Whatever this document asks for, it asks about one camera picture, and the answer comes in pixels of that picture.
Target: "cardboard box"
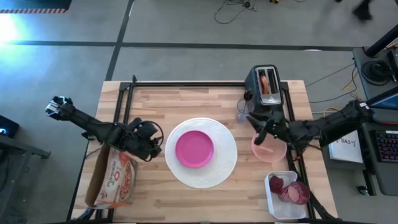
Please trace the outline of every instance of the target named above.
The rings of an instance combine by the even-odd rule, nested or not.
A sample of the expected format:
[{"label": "cardboard box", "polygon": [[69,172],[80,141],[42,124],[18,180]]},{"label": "cardboard box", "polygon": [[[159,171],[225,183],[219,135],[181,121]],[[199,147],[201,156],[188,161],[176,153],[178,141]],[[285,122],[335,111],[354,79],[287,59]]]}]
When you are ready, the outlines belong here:
[{"label": "cardboard box", "polygon": [[132,204],[137,162],[127,153],[104,144],[98,155],[85,202],[90,208]]}]

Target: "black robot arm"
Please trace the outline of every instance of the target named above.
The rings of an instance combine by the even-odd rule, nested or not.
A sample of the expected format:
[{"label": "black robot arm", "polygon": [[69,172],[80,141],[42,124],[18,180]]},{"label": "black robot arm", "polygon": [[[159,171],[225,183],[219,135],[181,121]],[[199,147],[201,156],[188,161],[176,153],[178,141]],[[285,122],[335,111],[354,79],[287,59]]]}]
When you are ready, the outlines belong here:
[{"label": "black robot arm", "polygon": [[352,100],[342,110],[312,121],[288,122],[281,106],[271,108],[265,114],[250,113],[247,118],[259,133],[255,144],[261,144],[269,133],[286,142],[300,156],[313,139],[332,143],[357,130],[362,123],[371,121],[372,113],[365,102]]},{"label": "black robot arm", "polygon": [[[163,130],[152,121],[136,118],[130,125],[101,122],[76,109],[72,100],[64,96],[55,96],[47,105],[45,113],[53,119],[71,121],[83,128],[86,130],[86,134],[83,133],[85,137],[87,133],[94,135],[99,141],[120,151],[127,151],[144,161],[157,157],[162,150],[160,145],[164,139]],[[162,136],[151,139],[158,131],[155,126],[160,129]]]}]

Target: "person's foot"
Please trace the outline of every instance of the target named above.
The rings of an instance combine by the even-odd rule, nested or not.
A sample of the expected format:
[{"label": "person's foot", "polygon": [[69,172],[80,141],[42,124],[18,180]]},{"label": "person's foot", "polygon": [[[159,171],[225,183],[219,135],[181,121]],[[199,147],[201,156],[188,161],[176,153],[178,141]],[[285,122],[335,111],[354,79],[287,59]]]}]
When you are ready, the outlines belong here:
[{"label": "person's foot", "polygon": [[369,8],[357,7],[353,10],[353,14],[361,21],[369,21],[373,19],[373,16],[369,12]]}]

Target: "pink bowl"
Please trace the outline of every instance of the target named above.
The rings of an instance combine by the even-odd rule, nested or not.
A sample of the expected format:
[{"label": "pink bowl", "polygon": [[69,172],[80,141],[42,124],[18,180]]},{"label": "pink bowl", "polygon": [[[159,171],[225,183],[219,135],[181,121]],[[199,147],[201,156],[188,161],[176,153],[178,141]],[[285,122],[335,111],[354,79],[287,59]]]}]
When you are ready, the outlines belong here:
[{"label": "pink bowl", "polygon": [[188,131],[175,145],[177,159],[186,167],[199,168],[210,162],[214,146],[210,137],[201,131]]},{"label": "pink bowl", "polygon": [[278,162],[286,155],[287,145],[279,139],[274,139],[270,134],[267,134],[266,139],[259,145],[254,144],[256,133],[251,139],[251,149],[254,155],[264,162]]}]

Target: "wooden table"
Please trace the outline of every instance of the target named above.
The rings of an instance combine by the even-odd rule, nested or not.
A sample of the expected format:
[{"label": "wooden table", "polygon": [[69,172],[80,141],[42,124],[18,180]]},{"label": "wooden table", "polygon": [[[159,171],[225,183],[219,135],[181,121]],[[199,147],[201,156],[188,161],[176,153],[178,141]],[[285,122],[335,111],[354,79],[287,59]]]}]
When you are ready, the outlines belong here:
[{"label": "wooden table", "polygon": [[[296,119],[312,119],[310,104],[301,80],[288,81]],[[104,82],[96,118],[112,121],[120,82]],[[254,130],[235,120],[241,87],[135,87],[130,121],[135,117],[159,123],[167,139],[176,125],[190,118],[207,117],[223,123],[238,147],[238,162],[226,181],[210,189],[193,189],[171,173],[163,152],[151,162],[138,159],[134,203],[114,211],[114,222],[274,222],[268,212],[264,178],[271,171],[288,170],[286,160],[269,164],[252,153]],[[88,153],[98,143],[90,143]],[[97,154],[85,161],[72,217],[86,208],[84,197]],[[308,181],[317,199],[337,216],[322,152],[308,148],[304,154]]]}]

